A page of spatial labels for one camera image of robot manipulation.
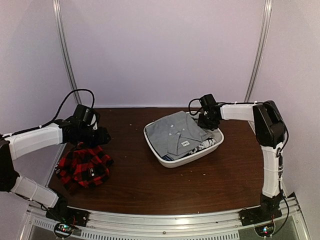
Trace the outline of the red black plaid shirt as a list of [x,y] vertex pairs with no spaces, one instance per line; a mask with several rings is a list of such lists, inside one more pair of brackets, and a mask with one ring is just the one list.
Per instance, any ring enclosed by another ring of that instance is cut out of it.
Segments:
[[109,167],[114,160],[100,146],[87,147],[83,142],[68,151],[55,166],[55,175],[65,190],[74,194],[78,189],[91,189],[110,178]]

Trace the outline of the white plastic tub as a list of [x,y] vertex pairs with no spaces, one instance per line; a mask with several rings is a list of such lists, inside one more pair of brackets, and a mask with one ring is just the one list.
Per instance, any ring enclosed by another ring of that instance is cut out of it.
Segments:
[[179,111],[147,124],[144,138],[161,165],[176,168],[215,151],[224,141],[222,131],[198,126],[199,113]]

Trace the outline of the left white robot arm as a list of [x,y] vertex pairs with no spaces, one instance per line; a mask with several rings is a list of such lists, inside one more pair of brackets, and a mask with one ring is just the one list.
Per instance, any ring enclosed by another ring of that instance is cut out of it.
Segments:
[[27,178],[17,172],[13,161],[37,150],[65,143],[83,142],[90,147],[105,145],[111,136],[105,127],[97,123],[77,125],[58,119],[47,126],[38,126],[33,130],[9,133],[0,139],[0,191],[14,193],[47,208],[61,222],[72,218],[72,211],[59,202],[59,196],[53,190]]

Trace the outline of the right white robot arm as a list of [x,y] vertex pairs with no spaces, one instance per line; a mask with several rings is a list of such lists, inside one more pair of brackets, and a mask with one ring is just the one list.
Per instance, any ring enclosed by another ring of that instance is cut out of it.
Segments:
[[288,142],[288,129],[275,102],[217,102],[207,94],[199,99],[198,125],[215,130],[220,121],[253,122],[254,133],[263,155],[264,180],[262,195],[274,199],[281,195],[283,149]]

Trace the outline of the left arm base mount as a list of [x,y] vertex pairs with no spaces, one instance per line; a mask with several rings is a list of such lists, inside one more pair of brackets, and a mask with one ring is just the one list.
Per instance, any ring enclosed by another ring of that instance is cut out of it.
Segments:
[[69,207],[68,200],[59,196],[54,207],[42,207],[45,210],[45,217],[73,226],[86,227],[89,212],[77,208]]

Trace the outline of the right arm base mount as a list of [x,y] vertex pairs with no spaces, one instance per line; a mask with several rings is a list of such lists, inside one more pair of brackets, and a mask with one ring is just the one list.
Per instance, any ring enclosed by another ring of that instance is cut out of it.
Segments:
[[261,194],[260,206],[244,208],[238,213],[242,226],[256,225],[281,217],[280,202],[282,199],[280,193],[274,197]]

